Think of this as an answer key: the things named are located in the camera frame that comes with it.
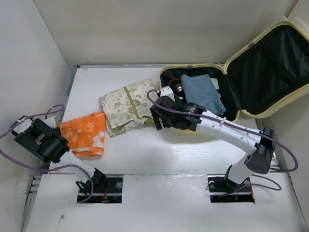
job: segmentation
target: green strap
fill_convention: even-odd
[[[126,92],[126,94],[127,94],[127,97],[129,98],[129,101],[130,101],[130,103],[131,103],[131,105],[132,105],[132,108],[133,108],[133,110],[134,110],[134,113],[135,113],[136,118],[137,118],[137,119],[141,119],[141,117],[139,116],[139,113],[137,113],[137,110],[136,110],[136,108],[135,108],[135,105],[134,105],[134,103],[133,103],[133,100],[132,100],[132,97],[131,97],[131,94],[130,94],[129,90],[127,89],[126,86],[124,87],[124,89],[125,89],[125,92]]]

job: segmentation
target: folded orange shirt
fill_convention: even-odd
[[[60,122],[61,135],[68,146],[79,157],[102,156],[105,139],[105,114],[94,112],[68,122]]]

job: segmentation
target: blue folded cloth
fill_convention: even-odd
[[[187,102],[204,106],[215,115],[226,112],[221,95],[208,74],[193,77],[182,75],[181,80]]]

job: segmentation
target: suitcase lid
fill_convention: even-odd
[[[224,71],[227,103],[267,117],[309,92],[309,39],[292,22],[279,22],[233,55]]]

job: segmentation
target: red wire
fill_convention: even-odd
[[[105,195],[106,195],[107,191],[110,190],[110,187],[111,187],[111,184],[108,184],[107,189],[105,190],[104,195],[103,195],[103,197],[101,198],[101,203],[104,201]]]

